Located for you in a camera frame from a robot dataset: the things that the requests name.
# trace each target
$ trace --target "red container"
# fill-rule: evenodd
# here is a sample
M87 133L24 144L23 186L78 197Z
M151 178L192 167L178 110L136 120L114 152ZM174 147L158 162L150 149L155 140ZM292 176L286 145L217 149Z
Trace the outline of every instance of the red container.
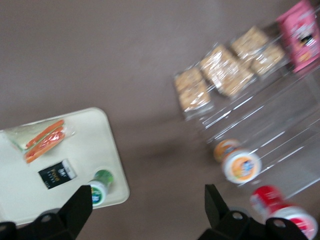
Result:
M317 234L317 221L301 207L285 201L282 193L275 186L259 187L251 195L250 203L265 221L269 218L290 220L310 240Z

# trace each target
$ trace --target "packaging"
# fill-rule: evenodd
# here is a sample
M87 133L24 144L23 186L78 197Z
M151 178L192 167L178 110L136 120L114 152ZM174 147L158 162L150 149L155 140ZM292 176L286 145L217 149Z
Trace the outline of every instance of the packaging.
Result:
M320 55L320 32L314 9L308 0L301 0L277 18L282 40L297 72Z
M317 234L317 221L301 207L285 201L275 186L265 185L256 189L250 197L250 203L265 221L269 218L290 220L309 240Z
M221 44L215 45L200 61L199 67L206 80L227 97L236 96L254 81L254 73Z
M222 162L222 171L232 183L247 183L261 172L260 158L249 150L241 148L236 139L220 142L213 154L218 162Z
M177 74L174 84L186 119L199 116L214 107L206 82L195 66Z
M77 174L72 169L67 159L64 159L53 166L47 167L38 173L48 189L52 189L56 186L69 182L77 177Z
M256 26L233 40L230 47L247 68L262 78L288 63L283 49Z
M63 119L51 119L4 130L8 139L31 163L75 131Z

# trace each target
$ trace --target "clear plastic bin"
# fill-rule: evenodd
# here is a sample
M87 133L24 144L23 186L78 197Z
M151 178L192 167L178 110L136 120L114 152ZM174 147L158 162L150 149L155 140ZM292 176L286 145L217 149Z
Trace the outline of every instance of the clear plastic bin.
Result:
M234 101L212 96L216 109L198 121L206 142L213 149L238 139L262 161L261 173L239 188L276 185L290 198L320 180L319 65L299 74L283 67Z

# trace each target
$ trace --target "bolt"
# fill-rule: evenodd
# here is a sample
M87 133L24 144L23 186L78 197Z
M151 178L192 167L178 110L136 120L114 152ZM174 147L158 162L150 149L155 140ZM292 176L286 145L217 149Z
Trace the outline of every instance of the bolt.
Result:
M234 212L234 213L232 214L232 217L233 217L234 219L237 219L237 220L241 220L241 219L244 218L244 217L241 215L240 212Z
M286 227L285 223L284 223L282 220L280 220L280 219L274 220L273 223L274 223L274 225L276 225L278 228L285 228L285 227Z
M51 216L50 215L45 215L42 219L41 222L42 223L47 223L51 220Z

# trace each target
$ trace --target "wrapped snack bar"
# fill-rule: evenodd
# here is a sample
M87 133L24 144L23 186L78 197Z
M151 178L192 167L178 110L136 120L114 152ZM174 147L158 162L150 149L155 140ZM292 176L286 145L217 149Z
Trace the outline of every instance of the wrapped snack bar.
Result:
M196 67L178 74L174 83L180 106L187 118L213 108L206 82Z
M27 163L49 151L65 137L74 134L73 128L67 127L63 119L26 124L6 129L4 132L13 145L22 152Z
M244 65L259 76L276 70L276 65L278 67L284 65L279 64L285 57L283 49L275 43L270 43L267 35L256 26L236 39L231 48Z
M199 65L209 83L228 97L237 95L254 76L223 45L215 47Z

